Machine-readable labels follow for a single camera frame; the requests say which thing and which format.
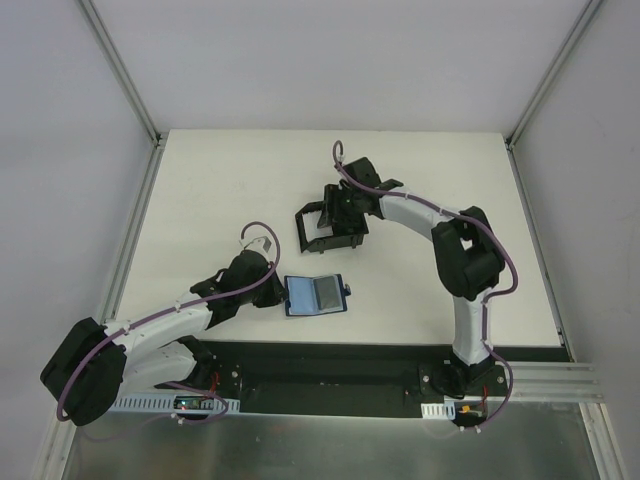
blue object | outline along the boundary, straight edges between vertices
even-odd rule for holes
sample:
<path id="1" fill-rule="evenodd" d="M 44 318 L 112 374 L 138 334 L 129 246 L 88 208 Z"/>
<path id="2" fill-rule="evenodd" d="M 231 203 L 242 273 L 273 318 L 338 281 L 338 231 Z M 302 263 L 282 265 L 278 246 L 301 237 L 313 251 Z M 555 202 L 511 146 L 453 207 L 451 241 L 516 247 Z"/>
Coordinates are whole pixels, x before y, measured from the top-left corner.
<path id="1" fill-rule="evenodd" d="M 326 315 L 347 310 L 346 297 L 351 295 L 342 282 L 342 275 L 321 277 L 284 277 L 288 300 L 285 311 L 288 317 Z"/>

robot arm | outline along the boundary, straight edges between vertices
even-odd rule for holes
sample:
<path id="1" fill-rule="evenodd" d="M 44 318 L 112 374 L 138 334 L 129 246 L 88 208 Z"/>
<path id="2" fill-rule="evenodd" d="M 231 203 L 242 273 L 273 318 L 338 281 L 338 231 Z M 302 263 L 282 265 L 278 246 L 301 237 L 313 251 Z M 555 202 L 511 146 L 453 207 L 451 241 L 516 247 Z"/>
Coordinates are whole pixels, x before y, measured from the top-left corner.
<path id="1" fill-rule="evenodd" d="M 462 394 L 460 390 L 464 390 L 464 385 L 472 383 L 494 365 L 488 350 L 491 348 L 487 340 L 488 318 L 487 331 L 483 331 L 482 300 L 498 284 L 499 273 L 505 267 L 504 259 L 477 226 L 451 219 L 443 215 L 442 210 L 412 200 L 406 187 L 396 180 L 382 182 L 367 158 L 342 168 L 348 177 L 375 192 L 362 190 L 347 180 L 339 185 L 326 185 L 324 201 L 308 204 L 298 213 L 296 220 L 302 248 L 320 252 L 345 246 L 356 248 L 368 233 L 364 214 L 404 225 L 433 242 L 438 275 L 453 295 L 455 315 L 455 339 L 450 355 L 455 372 L 449 371 L 446 375 L 461 377 L 452 381 L 445 379 L 444 383 L 458 387 L 462 384 L 461 388 L 455 388 L 456 395 Z M 301 230 L 304 222 L 299 218 L 319 209 L 318 229 L 330 227 L 332 234 L 308 242 Z M 471 207 L 460 214 L 490 229 L 480 208 Z"/>
<path id="2" fill-rule="evenodd" d="M 282 303 L 285 289 L 274 272 L 255 288 L 226 298 L 210 298 L 250 286 L 272 267 L 271 241 L 258 237 L 244 248 L 228 268 L 197 283 L 190 292 L 163 310 L 166 314 L 132 328 L 140 319 L 111 321 L 101 326 L 92 318 L 76 323 L 47 366 L 40 380 L 60 401 L 63 391 L 85 357 L 104 346 L 72 382 L 64 410 L 78 426 L 91 423 L 119 397 L 169 381 L 209 390 L 215 360 L 193 335 L 232 318 L 243 304 L 269 307 Z"/>

white tabletop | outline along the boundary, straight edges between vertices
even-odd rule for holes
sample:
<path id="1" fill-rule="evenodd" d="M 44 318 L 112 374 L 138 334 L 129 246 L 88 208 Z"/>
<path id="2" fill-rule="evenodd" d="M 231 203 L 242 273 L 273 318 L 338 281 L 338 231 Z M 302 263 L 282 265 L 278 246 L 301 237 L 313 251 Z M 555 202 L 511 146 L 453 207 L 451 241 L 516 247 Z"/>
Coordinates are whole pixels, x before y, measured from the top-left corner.
<path id="1" fill-rule="evenodd" d="M 493 300 L 498 345 L 557 346 L 556 326 L 504 147 L 498 134 L 172 130 L 136 247 L 118 318 L 172 303 L 227 267 L 241 228 L 261 220 L 282 243 L 278 274 L 341 273 L 349 310 L 287 318 L 284 306 L 243 306 L 201 338 L 243 341 L 448 344 L 453 304 L 438 279 L 432 245 L 407 228 L 367 217 L 355 250 L 300 253 L 294 215 L 337 183 L 331 146 L 346 161 L 367 156 L 382 180 L 460 209 L 481 207 L 518 268 L 518 291 Z M 256 235 L 262 231 L 256 228 Z M 501 275 L 499 287 L 511 282 Z"/>

metal floor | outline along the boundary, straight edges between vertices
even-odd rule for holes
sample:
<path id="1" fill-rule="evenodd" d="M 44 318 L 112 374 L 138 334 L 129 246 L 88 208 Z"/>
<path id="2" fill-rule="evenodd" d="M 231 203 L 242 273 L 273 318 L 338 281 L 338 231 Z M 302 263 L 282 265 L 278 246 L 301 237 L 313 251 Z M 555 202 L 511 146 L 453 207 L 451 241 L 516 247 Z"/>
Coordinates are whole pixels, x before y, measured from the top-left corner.
<path id="1" fill-rule="evenodd" d="M 146 418 L 109 413 L 87 433 L 110 436 Z M 89 443 L 76 436 L 64 478 L 600 477 L 578 405 L 511 403 L 480 434 L 425 420 L 242 414 L 209 425 L 178 426 L 161 419 L 124 440 Z"/>

gray wall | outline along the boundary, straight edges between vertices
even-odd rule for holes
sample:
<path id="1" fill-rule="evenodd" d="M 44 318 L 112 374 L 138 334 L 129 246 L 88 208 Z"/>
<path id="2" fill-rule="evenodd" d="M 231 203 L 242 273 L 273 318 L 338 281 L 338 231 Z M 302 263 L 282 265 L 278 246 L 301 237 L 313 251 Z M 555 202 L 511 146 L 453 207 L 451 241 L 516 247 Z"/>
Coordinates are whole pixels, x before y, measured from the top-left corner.
<path id="1" fill-rule="evenodd" d="M 161 130 L 509 133 L 585 0 L 96 0 Z"/>
<path id="2" fill-rule="evenodd" d="M 640 478 L 640 2 L 609 0 L 516 148 L 560 310 Z"/>
<path id="3" fill-rule="evenodd" d="M 0 477 L 26 479 L 42 367 L 93 315 L 150 153 L 71 0 L 0 5 Z"/>

